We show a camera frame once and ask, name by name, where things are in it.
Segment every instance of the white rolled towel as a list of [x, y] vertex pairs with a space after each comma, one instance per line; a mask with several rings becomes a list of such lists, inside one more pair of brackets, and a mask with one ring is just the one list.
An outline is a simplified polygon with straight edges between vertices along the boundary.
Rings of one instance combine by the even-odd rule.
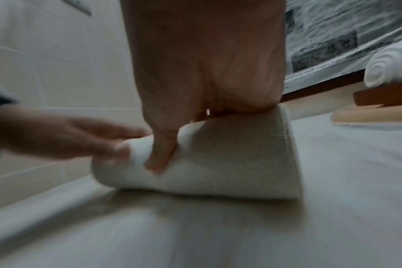
[[367, 87], [401, 82], [402, 41], [389, 45], [373, 55], [364, 74], [364, 83]]
[[301, 196], [298, 152], [284, 106], [254, 115], [231, 115], [183, 126], [178, 148], [158, 173], [144, 169], [153, 137], [126, 141], [128, 160], [92, 161], [107, 186], [186, 195], [255, 199]]

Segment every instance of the marble surface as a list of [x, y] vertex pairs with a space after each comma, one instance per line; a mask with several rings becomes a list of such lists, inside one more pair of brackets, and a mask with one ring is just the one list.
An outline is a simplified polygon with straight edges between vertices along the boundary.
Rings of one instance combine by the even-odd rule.
[[402, 132], [329, 117], [293, 121], [301, 201], [117, 192], [85, 178], [0, 210], [0, 267], [402, 267]]

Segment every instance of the tiled wall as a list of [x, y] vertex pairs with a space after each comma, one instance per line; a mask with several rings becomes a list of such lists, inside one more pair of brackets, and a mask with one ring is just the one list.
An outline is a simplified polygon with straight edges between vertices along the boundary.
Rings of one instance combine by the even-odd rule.
[[[119, 0], [0, 0], [0, 85], [23, 106], [145, 125]], [[4, 155], [0, 207], [90, 173], [89, 159], [48, 162]]]

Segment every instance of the rolled towel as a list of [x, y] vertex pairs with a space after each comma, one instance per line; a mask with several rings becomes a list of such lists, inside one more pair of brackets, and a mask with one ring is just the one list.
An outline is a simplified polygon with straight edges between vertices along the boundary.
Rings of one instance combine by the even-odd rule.
[[153, 137], [126, 141], [128, 160], [92, 161], [107, 186], [186, 195], [255, 199], [301, 196], [301, 173], [284, 106], [259, 114], [230, 115], [183, 126], [178, 148], [164, 170], [144, 169]]
[[367, 87], [401, 82], [402, 41], [389, 45], [373, 55], [364, 74], [364, 83]]

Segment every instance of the white towel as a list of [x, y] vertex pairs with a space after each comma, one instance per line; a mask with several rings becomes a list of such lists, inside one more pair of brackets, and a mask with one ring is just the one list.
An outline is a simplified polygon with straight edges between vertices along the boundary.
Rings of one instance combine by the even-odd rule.
[[364, 74], [367, 87], [402, 82], [402, 41], [389, 45], [370, 59]]
[[255, 115], [231, 115], [182, 127], [178, 148], [161, 172], [143, 168], [153, 137], [126, 141], [128, 160], [92, 161], [100, 183], [187, 195], [255, 199], [301, 196], [298, 153], [284, 106]]

